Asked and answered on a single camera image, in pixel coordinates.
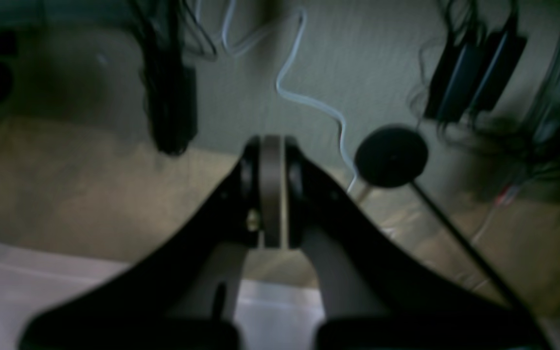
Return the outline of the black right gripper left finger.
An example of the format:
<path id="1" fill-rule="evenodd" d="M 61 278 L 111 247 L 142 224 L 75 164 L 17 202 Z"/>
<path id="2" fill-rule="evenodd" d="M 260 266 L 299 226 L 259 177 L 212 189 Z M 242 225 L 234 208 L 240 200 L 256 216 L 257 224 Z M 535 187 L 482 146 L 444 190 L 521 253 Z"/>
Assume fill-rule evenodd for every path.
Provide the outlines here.
<path id="1" fill-rule="evenodd" d="M 35 316 L 20 350 L 238 350 L 232 323 L 251 249 L 281 246 L 282 140 L 253 137 L 235 168 L 163 246 Z"/>

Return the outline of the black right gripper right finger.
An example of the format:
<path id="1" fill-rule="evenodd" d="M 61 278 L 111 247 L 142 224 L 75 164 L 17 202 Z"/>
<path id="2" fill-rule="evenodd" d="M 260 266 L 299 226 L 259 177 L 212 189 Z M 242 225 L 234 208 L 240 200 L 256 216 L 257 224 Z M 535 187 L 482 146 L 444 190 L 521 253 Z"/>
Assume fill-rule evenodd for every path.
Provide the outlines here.
<path id="1" fill-rule="evenodd" d="M 285 142 L 290 248 L 313 264 L 327 321 L 318 350 L 550 350 L 535 318 L 485 261 L 509 302 L 446 280 L 385 237 L 297 141 Z"/>

